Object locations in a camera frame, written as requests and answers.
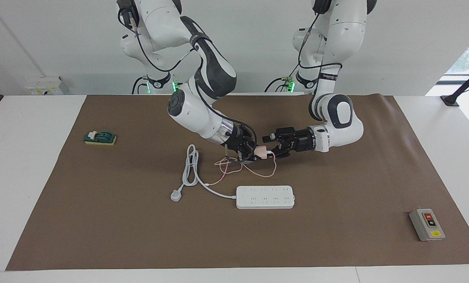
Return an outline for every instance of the white cable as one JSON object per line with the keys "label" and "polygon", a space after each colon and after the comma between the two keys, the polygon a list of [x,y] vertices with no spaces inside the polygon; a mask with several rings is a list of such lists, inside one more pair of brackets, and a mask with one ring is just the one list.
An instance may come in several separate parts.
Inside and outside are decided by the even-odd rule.
{"label": "white cable", "polygon": [[[177,202],[180,200],[182,197],[182,189],[184,186],[187,187],[193,187],[200,183],[205,189],[209,190],[211,193],[214,193],[215,195],[218,195],[219,197],[225,197],[225,198],[230,198],[230,199],[236,199],[235,195],[228,196],[228,195],[223,195],[221,193],[218,193],[211,188],[208,187],[208,184],[204,184],[201,179],[198,176],[198,160],[199,160],[200,153],[196,150],[195,145],[189,145],[187,147],[187,157],[186,157],[186,167],[184,169],[184,173],[182,174],[182,186],[178,188],[178,190],[174,190],[173,193],[171,193],[171,200]],[[189,182],[189,175],[191,173],[191,168],[194,171],[194,180],[192,182]]]}

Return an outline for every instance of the power strip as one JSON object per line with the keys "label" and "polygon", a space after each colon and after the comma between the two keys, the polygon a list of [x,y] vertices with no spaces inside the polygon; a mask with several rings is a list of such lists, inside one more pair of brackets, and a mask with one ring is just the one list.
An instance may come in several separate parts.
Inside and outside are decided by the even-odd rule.
{"label": "power strip", "polygon": [[290,209],[294,207],[291,186],[239,186],[236,206],[239,209]]}

